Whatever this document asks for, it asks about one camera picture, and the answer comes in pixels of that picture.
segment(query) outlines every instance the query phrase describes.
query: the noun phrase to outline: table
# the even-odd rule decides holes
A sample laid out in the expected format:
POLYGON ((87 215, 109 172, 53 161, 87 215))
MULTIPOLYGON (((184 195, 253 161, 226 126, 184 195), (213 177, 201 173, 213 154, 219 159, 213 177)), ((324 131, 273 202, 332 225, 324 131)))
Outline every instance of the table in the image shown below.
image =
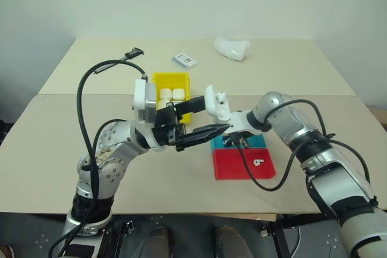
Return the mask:
MULTIPOLYGON (((354 95, 312 40, 252 40, 242 62, 213 49, 213 40, 77 39, 58 64, 40 94, 75 94, 83 74, 98 62, 120 59, 132 47, 144 56, 132 59, 151 78, 154 72, 181 71, 171 60, 184 52, 198 61, 189 70, 191 95, 203 95, 208 85, 229 95, 354 95)), ((87 81, 85 94, 133 94, 139 73, 118 65, 87 81)))
MULTIPOLYGON (((328 132, 356 148, 366 159, 381 208, 387 207, 387 135, 365 105, 353 96, 298 96, 314 101, 328 132)), ((259 96, 230 96, 231 110, 252 108, 259 96)), ((133 118, 130 95, 83 97, 90 136, 110 118, 133 118)), ((0 147, 0 211, 66 213, 71 207, 78 159, 86 151, 77 124, 75 95, 37 95, 0 147)), ((306 105, 305 113, 316 120, 306 105)), ((189 129, 210 123, 195 114, 189 129)), ((274 132, 264 134, 278 175, 290 151, 274 132)), ((344 151, 362 172, 359 162, 344 151)), ((209 143, 176 152, 148 152, 136 158, 115 196, 119 213, 312 213, 318 209, 305 189, 305 175, 294 163, 288 181, 277 192, 264 192, 251 181, 216 181, 209 143)))

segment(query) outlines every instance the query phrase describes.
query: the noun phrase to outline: yellow box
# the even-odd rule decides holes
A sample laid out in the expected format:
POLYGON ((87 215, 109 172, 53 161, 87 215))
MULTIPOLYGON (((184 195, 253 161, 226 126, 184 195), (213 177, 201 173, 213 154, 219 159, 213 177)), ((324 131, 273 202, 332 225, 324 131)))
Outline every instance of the yellow box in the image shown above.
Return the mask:
MULTIPOLYGON (((160 89, 169 88, 171 90, 182 88, 186 91, 186 98, 184 101, 191 98, 189 88, 188 73, 153 73, 153 82, 156 84, 157 103, 160 100, 160 89)), ((181 123, 190 123, 191 114, 184 114, 181 123)))

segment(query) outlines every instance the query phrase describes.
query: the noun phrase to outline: red box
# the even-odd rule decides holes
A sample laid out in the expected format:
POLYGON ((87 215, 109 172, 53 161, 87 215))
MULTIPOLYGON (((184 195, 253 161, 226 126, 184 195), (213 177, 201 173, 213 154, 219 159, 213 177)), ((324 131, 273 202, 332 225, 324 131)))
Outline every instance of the red box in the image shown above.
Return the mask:
MULTIPOLYGON (((270 179, 276 175, 272 158, 267 149, 243 149, 247 165, 256 179, 270 179), (264 160, 259 166, 254 160, 264 160)), ((215 179, 250 179, 238 149, 215 149, 212 153, 215 179)))

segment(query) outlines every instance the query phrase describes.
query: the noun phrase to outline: white cube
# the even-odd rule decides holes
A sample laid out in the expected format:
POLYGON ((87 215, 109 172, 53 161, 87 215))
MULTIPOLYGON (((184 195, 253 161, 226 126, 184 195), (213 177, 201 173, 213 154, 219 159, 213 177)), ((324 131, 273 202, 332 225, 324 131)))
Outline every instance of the white cube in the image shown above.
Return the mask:
POLYGON ((183 101, 186 98, 186 91, 184 89, 174 89, 172 99, 176 101, 183 101))
POLYGON ((169 102, 171 102, 169 99, 162 99, 162 100, 160 100, 157 103, 157 110, 165 108, 169 102))
POLYGON ((172 90, 169 88, 160 89, 160 99, 172 99, 172 90))

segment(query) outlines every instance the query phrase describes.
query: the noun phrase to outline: white wall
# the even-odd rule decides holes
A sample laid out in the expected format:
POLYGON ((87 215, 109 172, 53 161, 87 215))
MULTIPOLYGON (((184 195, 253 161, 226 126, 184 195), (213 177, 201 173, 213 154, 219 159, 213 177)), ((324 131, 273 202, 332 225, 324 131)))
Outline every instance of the white wall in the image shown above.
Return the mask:
POLYGON ((0 0, 0 118, 19 116, 76 36, 317 39, 386 108, 386 19, 386 0, 0 0))

